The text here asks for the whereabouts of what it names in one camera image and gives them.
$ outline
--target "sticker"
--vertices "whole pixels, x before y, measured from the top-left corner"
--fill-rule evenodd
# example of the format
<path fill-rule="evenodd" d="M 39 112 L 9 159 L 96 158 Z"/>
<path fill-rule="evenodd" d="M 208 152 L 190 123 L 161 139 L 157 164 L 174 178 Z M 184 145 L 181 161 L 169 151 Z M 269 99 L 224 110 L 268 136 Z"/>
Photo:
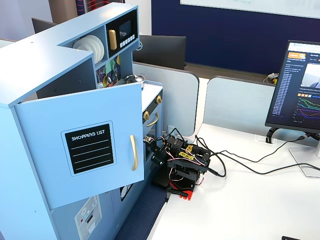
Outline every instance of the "sticker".
<path fill-rule="evenodd" d="M 194 147 L 193 145 L 188 145 L 188 147 L 186 148 L 186 150 L 191 153 L 193 147 Z"/>
<path fill-rule="evenodd" d="M 95 195 L 88 199 L 88 201 L 74 217 L 80 240 L 88 240 L 101 219 L 102 212 L 99 196 Z"/>
<path fill-rule="evenodd" d="M 125 199 L 125 197 L 127 196 L 128 192 L 130 191 L 130 189 L 132 188 L 134 184 L 129 184 L 129 185 L 125 185 L 123 187 L 120 187 L 120 197 L 121 197 L 121 202 Z"/>
<path fill-rule="evenodd" d="M 186 154 L 185 152 L 180 152 L 179 156 L 185 158 L 185 159 L 189 159 L 189 160 L 193 160 L 194 156 L 190 156 L 189 154 Z"/>
<path fill-rule="evenodd" d="M 61 135 L 72 176 L 116 163 L 111 121 Z"/>

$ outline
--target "desk divider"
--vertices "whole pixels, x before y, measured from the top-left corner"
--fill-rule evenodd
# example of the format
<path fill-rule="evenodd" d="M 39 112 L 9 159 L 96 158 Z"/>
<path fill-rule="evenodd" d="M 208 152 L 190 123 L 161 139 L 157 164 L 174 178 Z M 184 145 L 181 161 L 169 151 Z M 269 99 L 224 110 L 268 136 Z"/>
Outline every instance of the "desk divider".
<path fill-rule="evenodd" d="M 192 72 L 134 62 L 133 74 L 146 75 L 146 80 L 163 84 L 163 130 L 168 126 L 183 136 L 195 131 L 199 78 Z"/>
<path fill-rule="evenodd" d="M 217 76 L 208 82 L 204 124 L 265 136 L 270 129 L 265 126 L 275 86 L 268 83 L 238 78 Z M 295 140 L 303 132 L 279 129 L 274 138 Z M 317 146 L 317 141 L 308 138 L 299 142 Z"/>

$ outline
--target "computer monitor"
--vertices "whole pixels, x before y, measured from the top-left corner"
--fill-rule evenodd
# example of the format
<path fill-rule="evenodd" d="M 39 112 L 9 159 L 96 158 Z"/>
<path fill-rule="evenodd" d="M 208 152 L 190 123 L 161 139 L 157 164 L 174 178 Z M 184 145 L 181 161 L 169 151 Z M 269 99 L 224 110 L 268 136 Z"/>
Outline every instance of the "computer monitor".
<path fill-rule="evenodd" d="M 143 47 L 133 51 L 133 61 L 172 69 L 185 69 L 185 36 L 140 35 Z"/>
<path fill-rule="evenodd" d="M 31 18 L 31 20 L 32 20 L 34 32 L 36 34 L 42 32 L 44 30 L 47 30 L 49 28 L 52 28 L 55 25 L 57 25 L 56 23 L 43 21 L 43 20 L 40 20 L 40 19 L 37 19 L 37 18 Z"/>
<path fill-rule="evenodd" d="M 289 41 L 265 125 L 320 133 L 320 43 Z M 289 151 L 297 163 L 320 168 L 320 144 Z M 301 169 L 307 177 L 320 177 L 318 170 Z"/>

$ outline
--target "oven knob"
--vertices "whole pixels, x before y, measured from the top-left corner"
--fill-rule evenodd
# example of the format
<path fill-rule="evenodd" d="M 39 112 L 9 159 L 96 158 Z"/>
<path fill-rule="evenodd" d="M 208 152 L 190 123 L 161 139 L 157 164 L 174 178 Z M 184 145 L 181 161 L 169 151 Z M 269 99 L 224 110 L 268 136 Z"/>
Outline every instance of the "oven knob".
<path fill-rule="evenodd" d="M 149 114 L 148 111 L 145 111 L 145 112 L 143 113 L 143 119 L 144 119 L 144 120 L 149 120 L 149 119 L 150 119 L 150 114 Z"/>
<path fill-rule="evenodd" d="M 155 102 L 156 102 L 157 104 L 161 104 L 161 103 L 162 103 L 162 99 L 161 99 L 161 96 L 160 96 L 160 95 L 156 97 Z"/>

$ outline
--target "gold door handle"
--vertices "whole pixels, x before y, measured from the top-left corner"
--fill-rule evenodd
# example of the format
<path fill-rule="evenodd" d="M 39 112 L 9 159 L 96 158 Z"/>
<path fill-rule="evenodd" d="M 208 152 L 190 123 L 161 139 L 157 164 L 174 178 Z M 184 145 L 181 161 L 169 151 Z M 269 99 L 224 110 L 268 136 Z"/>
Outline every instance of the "gold door handle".
<path fill-rule="evenodd" d="M 116 50 L 117 49 L 117 37 L 115 30 L 109 30 L 109 40 L 110 40 L 110 49 Z"/>
<path fill-rule="evenodd" d="M 147 127 L 150 127 L 150 126 L 154 125 L 156 122 L 158 122 L 158 120 L 159 120 L 159 114 L 156 112 L 155 115 L 156 115 L 156 120 L 153 121 L 153 122 L 151 122 L 151 123 L 149 123 L 149 124 L 147 125 Z"/>
<path fill-rule="evenodd" d="M 134 158 L 132 171 L 135 171 L 137 169 L 137 167 L 138 167 L 138 153 L 137 153 L 137 146 L 136 146 L 135 136 L 130 135 L 130 140 L 131 140 L 131 144 L 132 144 L 133 158 Z"/>

